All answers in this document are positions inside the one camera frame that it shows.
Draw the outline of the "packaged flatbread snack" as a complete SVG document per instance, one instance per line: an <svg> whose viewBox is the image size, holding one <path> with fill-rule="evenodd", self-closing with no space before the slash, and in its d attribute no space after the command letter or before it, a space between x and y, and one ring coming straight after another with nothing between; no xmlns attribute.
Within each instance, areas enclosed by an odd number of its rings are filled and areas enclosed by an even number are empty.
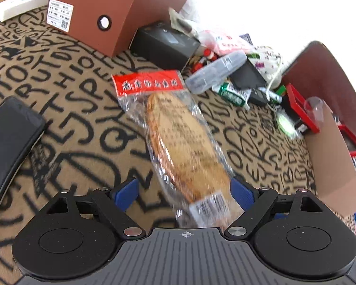
<svg viewBox="0 0 356 285"><path fill-rule="evenodd" d="M119 105L145 133L161 188L183 227L225 230L243 210L233 171L176 70L112 77Z"/></svg>

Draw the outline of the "green item in plastic bag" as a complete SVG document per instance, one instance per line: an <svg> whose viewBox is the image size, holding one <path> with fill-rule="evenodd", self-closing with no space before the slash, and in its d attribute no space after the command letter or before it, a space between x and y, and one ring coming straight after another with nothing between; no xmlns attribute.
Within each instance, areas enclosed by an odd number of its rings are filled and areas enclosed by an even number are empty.
<svg viewBox="0 0 356 285"><path fill-rule="evenodd" d="M276 112L276 123L278 128L289 139L302 139L302 135L296 130L293 121L289 118L284 110L280 109Z"/></svg>

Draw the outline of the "large cardboard box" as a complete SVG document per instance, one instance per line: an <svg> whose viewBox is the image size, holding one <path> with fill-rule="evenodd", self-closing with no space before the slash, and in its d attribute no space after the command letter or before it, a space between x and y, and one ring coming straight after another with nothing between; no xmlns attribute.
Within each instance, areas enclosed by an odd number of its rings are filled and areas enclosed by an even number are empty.
<svg viewBox="0 0 356 285"><path fill-rule="evenodd" d="M318 197L343 217L356 213L356 170L328 105L319 133L304 136Z"/></svg>

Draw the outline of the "green white packet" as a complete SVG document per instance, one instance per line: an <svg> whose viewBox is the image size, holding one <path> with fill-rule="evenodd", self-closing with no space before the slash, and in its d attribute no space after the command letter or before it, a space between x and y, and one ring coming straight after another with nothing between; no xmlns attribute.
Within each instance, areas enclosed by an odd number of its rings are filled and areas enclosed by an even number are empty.
<svg viewBox="0 0 356 285"><path fill-rule="evenodd" d="M250 89L239 90L231 82L225 81L222 84L214 85L211 90L233 105L249 110Z"/></svg>

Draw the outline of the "red lid black box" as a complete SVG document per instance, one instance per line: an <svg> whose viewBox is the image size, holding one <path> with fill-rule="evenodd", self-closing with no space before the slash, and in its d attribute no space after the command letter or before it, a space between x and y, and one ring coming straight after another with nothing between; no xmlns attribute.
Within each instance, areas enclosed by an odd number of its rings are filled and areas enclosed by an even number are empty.
<svg viewBox="0 0 356 285"><path fill-rule="evenodd" d="M313 118L311 118L311 116L305 110L304 97L297 91L297 89L292 84L286 85L286 95L288 98L289 107L302 121L302 124L306 125L306 127L313 133L318 133L320 131L319 127L316 125L316 122L313 120Z"/></svg>

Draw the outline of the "clear plastic cup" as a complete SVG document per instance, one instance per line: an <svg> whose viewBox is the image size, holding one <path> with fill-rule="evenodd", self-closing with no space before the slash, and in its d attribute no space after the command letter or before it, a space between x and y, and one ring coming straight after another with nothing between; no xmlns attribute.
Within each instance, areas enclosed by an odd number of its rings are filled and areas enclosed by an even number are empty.
<svg viewBox="0 0 356 285"><path fill-rule="evenodd" d="M319 128L322 127L324 123L324 114L323 114L324 107L330 110L333 120L335 120L333 111L323 99L317 96L311 96L308 99L306 99L304 102L304 109L307 115L314 122L314 124Z"/></svg>

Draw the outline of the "black flat device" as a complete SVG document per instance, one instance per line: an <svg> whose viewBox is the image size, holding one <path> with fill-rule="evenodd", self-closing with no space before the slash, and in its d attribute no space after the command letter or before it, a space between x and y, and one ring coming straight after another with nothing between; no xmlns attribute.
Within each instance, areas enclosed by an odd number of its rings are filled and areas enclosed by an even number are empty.
<svg viewBox="0 0 356 285"><path fill-rule="evenodd" d="M0 204L16 172L46 128L40 114L14 96L0 105Z"/></svg>

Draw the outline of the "patterned white pouch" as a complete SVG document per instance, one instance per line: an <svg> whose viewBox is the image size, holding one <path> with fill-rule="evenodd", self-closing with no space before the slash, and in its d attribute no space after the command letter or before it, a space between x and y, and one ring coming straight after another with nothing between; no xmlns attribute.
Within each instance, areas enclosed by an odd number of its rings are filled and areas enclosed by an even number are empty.
<svg viewBox="0 0 356 285"><path fill-rule="evenodd" d="M278 88L282 80L281 54L268 46L256 46L246 53L246 56L262 75L268 86L272 90Z"/></svg>

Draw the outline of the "brown shoe box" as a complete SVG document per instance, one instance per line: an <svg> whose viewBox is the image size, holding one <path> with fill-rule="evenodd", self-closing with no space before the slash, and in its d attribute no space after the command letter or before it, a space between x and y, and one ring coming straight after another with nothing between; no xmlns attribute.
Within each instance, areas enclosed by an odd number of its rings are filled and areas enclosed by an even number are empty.
<svg viewBox="0 0 356 285"><path fill-rule="evenodd" d="M166 21L187 0L49 0L48 25L109 57L126 50L136 30Z"/></svg>

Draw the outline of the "white power strip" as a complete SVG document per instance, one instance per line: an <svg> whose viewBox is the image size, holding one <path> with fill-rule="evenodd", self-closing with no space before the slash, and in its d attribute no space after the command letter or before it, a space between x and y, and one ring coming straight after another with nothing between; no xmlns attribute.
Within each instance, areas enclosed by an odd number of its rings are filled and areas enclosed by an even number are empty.
<svg viewBox="0 0 356 285"><path fill-rule="evenodd" d="M0 22L47 5L48 0L5 0L0 2Z"/></svg>

